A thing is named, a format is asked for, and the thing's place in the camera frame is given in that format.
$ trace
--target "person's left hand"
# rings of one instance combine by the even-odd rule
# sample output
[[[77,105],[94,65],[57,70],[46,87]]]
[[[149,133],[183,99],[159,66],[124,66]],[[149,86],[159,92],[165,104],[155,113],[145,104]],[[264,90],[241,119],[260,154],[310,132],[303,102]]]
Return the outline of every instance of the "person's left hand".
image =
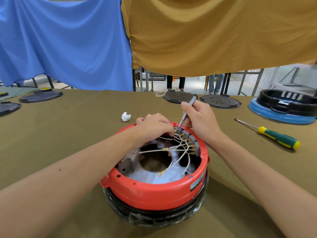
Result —
[[[137,128],[143,134],[143,144],[154,140],[164,133],[174,136],[174,127],[166,117],[157,113],[154,115],[147,115],[146,118],[137,119]]]

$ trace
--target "screwdriver handle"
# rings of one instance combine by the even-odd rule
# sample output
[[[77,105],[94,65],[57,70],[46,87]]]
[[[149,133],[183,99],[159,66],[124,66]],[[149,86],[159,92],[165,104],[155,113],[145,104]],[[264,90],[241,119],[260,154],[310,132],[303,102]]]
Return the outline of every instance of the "screwdriver handle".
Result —
[[[297,149],[300,146],[300,142],[297,139],[294,139],[293,137],[288,135],[280,134],[278,132],[269,130],[265,127],[259,127],[258,132],[259,134],[266,135],[269,138],[276,140],[279,144],[287,148]]]

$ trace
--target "forearm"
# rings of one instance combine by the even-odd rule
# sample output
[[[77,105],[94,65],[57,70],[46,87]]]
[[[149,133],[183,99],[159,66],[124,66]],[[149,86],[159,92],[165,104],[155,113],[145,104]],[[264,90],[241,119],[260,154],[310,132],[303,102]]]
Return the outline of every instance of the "forearm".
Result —
[[[287,237],[317,234],[317,199],[227,136],[207,142],[259,200]]]
[[[128,129],[0,191],[0,237],[45,237],[141,140]]]

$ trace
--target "blue curtain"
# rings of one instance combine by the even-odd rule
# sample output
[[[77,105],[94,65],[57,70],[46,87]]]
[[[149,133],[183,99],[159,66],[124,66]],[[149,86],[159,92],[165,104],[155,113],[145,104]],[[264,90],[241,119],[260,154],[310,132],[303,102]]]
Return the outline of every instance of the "blue curtain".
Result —
[[[0,80],[46,74],[80,89],[132,89],[121,0],[0,0]]]

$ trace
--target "red rim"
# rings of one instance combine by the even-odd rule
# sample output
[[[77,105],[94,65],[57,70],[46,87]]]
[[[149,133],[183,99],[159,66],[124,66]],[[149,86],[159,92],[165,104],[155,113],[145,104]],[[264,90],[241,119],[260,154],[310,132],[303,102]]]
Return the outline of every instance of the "red rim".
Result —
[[[171,122],[171,124],[174,127],[178,126],[177,123]],[[127,126],[117,133],[134,126],[136,124]],[[137,209],[168,210],[188,203],[201,189],[209,157],[206,144],[196,136],[194,131],[185,126],[181,126],[181,128],[192,134],[200,145],[201,163],[193,174],[167,184],[148,184],[125,177],[116,168],[113,168],[100,181],[101,186],[110,188],[121,201]]]

